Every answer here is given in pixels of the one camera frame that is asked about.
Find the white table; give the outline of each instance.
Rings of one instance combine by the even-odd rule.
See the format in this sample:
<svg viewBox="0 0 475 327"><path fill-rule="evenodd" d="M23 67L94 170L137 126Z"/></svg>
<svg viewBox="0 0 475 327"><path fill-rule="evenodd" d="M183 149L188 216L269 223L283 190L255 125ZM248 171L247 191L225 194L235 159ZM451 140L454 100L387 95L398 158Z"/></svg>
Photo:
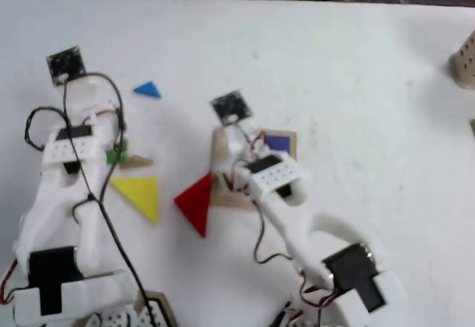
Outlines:
<svg viewBox="0 0 475 327"><path fill-rule="evenodd" d="M121 88L131 145L156 159L137 173L160 178L158 227L114 190L106 207L145 287L166 293L181 326L265 326L299 283L286 262L253 263L255 212L212 208L202 240L172 203L208 170L218 124L209 101L237 88L263 127L298 132L315 208L381 237L413 326L473 324L475 95L446 61L474 18L378 4L0 0L1 267L39 181L24 121L60 103L45 57L78 44L86 68ZM132 94L148 80L163 100ZM262 254L279 248L269 230Z"/></svg>

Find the yellow triangle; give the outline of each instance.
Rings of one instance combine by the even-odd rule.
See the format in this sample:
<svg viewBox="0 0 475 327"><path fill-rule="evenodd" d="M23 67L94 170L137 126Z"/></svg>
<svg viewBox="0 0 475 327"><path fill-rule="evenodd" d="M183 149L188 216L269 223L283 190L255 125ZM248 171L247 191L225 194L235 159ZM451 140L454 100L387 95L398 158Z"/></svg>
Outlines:
<svg viewBox="0 0 475 327"><path fill-rule="evenodd" d="M111 179L112 185L140 212L158 223L158 179L156 177L131 177Z"/></svg>

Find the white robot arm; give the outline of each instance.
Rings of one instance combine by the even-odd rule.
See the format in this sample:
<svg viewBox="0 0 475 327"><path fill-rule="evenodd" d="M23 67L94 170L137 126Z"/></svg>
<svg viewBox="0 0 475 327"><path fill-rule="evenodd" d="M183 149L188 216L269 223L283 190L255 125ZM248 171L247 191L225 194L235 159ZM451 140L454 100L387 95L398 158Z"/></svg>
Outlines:
<svg viewBox="0 0 475 327"><path fill-rule="evenodd" d="M84 81L77 80L76 85ZM114 142L117 132L116 123L96 114L114 111L105 103L71 116L74 147L96 197L108 172L106 145ZM135 301L134 279L107 254L110 235L88 192L62 122L45 145L39 189L33 207L21 218L13 249L28 280L27 288L15 292L17 325L74 320ZM84 203L73 217L78 202Z"/></svg>
<svg viewBox="0 0 475 327"><path fill-rule="evenodd" d="M212 104L229 143L228 158L213 171L223 185L250 195L283 238L299 274L333 294L326 320L344 327L403 326L403 291L384 270L377 239L318 211L305 170L287 153L269 149L238 92ZM322 256L310 239L320 233L338 238L338 248Z"/></svg>

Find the small blue triangle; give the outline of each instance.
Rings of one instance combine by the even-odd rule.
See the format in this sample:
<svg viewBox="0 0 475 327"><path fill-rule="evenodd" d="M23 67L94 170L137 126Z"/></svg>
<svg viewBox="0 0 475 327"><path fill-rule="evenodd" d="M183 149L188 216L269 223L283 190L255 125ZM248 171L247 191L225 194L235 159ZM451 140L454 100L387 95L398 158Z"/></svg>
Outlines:
<svg viewBox="0 0 475 327"><path fill-rule="evenodd" d="M147 82L146 84L140 85L139 87L134 88L134 92L141 93L142 95L157 97L158 99L162 98L160 92L155 86L153 81Z"/></svg>

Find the red triangle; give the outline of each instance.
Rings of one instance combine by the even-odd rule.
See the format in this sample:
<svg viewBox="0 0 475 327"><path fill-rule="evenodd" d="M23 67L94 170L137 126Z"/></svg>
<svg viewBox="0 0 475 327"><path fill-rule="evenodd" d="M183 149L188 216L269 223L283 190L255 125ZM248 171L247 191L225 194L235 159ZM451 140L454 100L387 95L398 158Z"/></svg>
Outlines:
<svg viewBox="0 0 475 327"><path fill-rule="evenodd" d="M193 186L175 197L175 204L203 238L206 237L206 223L211 202L211 183L210 171Z"/></svg>

